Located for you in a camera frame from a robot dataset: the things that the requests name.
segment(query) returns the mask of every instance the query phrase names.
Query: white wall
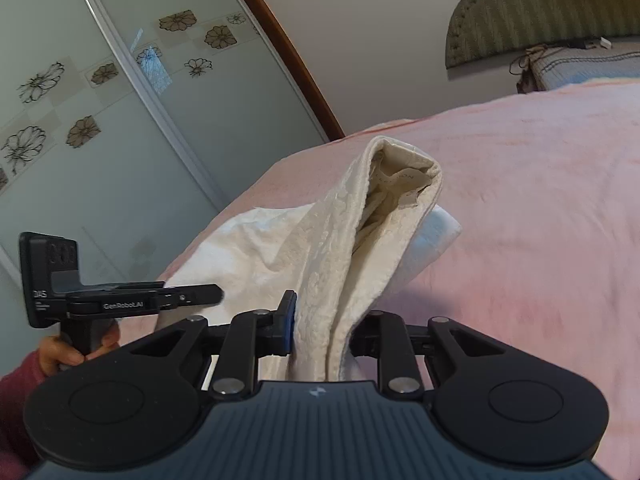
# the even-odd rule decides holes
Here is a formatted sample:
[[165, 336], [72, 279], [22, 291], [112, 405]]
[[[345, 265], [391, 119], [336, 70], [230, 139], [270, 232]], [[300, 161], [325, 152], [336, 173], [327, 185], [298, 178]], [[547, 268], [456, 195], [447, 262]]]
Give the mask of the white wall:
[[515, 93], [515, 54], [444, 67], [460, 0], [265, 0], [346, 133]]

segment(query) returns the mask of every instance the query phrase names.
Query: handheld device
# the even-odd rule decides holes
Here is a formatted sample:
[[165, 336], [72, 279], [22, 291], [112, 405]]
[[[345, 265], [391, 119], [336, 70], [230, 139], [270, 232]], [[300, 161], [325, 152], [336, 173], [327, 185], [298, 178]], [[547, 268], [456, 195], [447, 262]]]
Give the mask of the handheld device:
[[26, 403], [30, 479], [607, 479], [597, 387], [445, 317], [369, 313], [350, 349], [377, 383], [258, 381], [260, 358], [292, 352], [295, 302], [192, 316], [47, 380]]
[[29, 324], [46, 328], [59, 322], [61, 336], [84, 355], [99, 348], [102, 336], [116, 318], [222, 301], [223, 293], [217, 285], [83, 285], [75, 241], [25, 232], [20, 234], [18, 246]]

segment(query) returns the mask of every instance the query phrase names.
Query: black circular pad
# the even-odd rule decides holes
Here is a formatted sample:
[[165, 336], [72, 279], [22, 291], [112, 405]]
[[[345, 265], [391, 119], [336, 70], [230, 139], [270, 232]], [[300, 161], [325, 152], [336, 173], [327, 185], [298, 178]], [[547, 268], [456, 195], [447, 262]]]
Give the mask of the black circular pad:
[[49, 378], [24, 413], [30, 438], [48, 460], [114, 470], [175, 449], [191, 434], [200, 405], [166, 359], [116, 351]]
[[562, 395], [536, 381], [509, 381], [489, 392], [489, 404], [498, 415], [515, 422], [543, 422], [562, 410]]
[[467, 357], [436, 390], [433, 414], [465, 449], [519, 467], [590, 458], [609, 410], [585, 378], [515, 349]]
[[145, 394], [133, 384], [102, 381], [81, 386], [71, 395], [69, 407], [79, 419], [93, 424], [117, 424], [135, 416]]

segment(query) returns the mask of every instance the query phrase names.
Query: door frame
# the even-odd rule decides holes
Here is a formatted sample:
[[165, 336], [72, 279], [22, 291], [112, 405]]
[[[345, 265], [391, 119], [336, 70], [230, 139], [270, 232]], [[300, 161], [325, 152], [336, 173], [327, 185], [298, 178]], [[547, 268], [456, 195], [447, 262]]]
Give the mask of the door frame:
[[328, 139], [343, 139], [344, 132], [340, 127], [340, 123], [338, 123], [298, 51], [280, 26], [280, 23], [278, 23], [278, 20], [276, 20], [267, 3], [264, 0], [239, 1], [244, 2], [252, 15], [255, 16], [260, 28], [273, 45], [277, 54], [276, 58], [282, 60], [287, 71], [291, 74], [293, 81], [295, 81], [295, 86], [300, 89]]

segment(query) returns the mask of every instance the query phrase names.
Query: grooved surface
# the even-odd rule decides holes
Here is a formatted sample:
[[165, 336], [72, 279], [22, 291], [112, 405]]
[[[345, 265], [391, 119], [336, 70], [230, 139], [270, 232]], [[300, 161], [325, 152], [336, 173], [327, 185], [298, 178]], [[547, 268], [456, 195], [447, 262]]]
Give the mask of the grooved surface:
[[30, 476], [31, 480], [395, 478], [607, 479], [588, 462], [545, 472], [480, 462], [445, 440], [419, 404], [385, 399], [369, 382], [264, 383], [250, 400], [217, 406], [187, 444], [152, 464], [92, 473], [47, 462]]

